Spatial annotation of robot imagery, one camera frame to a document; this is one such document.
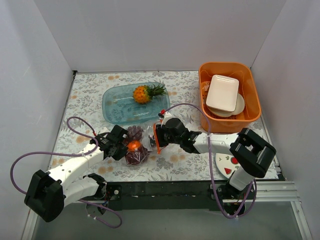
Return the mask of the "purple fake grape bunch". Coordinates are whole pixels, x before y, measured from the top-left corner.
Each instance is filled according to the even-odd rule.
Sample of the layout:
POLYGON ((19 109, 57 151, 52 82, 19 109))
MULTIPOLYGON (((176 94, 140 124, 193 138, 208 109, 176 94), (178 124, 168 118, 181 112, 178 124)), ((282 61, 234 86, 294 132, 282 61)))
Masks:
POLYGON ((141 164, 143 161, 147 160, 149 157, 149 151, 146 148, 146 144, 143 143, 144 139, 144 130, 137 125, 129 126, 127 129, 127 136, 124 140, 124 144, 128 145, 131 141, 140 141, 141 146, 136 151, 128 151, 127 148, 127 154, 125 155, 125 160, 127 165, 135 166, 141 164))

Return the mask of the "clear zip top bag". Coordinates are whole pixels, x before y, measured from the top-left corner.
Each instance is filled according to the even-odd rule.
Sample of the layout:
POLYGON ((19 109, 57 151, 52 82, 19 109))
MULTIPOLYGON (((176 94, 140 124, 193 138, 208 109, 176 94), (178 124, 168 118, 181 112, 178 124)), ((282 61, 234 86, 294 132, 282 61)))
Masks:
POLYGON ((156 137, 156 127, 161 121, 146 122, 141 125, 131 125, 127 130, 124 144, 127 147, 125 162, 128 166, 137 166, 148 160, 150 154, 160 154, 165 146, 160 146, 156 137))

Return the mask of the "fake pineapple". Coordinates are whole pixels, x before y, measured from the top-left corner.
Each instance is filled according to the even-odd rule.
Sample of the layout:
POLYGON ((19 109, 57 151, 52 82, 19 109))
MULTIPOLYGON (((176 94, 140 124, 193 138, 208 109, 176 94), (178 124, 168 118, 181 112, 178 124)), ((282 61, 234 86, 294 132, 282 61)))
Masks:
POLYGON ((153 98, 164 95, 167 95, 167 92, 162 84, 139 85, 133 91, 133 100, 138 104, 147 104, 153 98))

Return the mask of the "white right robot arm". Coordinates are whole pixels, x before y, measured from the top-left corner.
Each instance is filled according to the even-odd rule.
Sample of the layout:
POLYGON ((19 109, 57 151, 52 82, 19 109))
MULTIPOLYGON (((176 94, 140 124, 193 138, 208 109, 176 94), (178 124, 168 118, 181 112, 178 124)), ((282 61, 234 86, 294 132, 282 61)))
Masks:
POLYGON ((262 179, 276 155, 276 149, 249 128, 239 133, 212 134, 188 130, 178 118, 153 127, 157 149, 169 144, 190 154, 215 154, 215 164, 228 181, 222 194, 237 199, 254 179, 262 179))

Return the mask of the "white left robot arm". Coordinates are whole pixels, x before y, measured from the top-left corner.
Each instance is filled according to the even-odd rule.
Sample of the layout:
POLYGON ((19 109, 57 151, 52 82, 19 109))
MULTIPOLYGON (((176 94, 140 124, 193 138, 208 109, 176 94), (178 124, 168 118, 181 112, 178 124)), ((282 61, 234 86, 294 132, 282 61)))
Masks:
POLYGON ((107 181, 95 173, 79 179, 85 171, 106 158, 118 161, 128 151, 125 138, 128 131, 115 125, 111 132, 101 133, 86 145, 79 156, 47 172, 33 174, 24 203, 45 222, 51 222, 67 205, 86 197, 95 200, 107 195, 107 181))

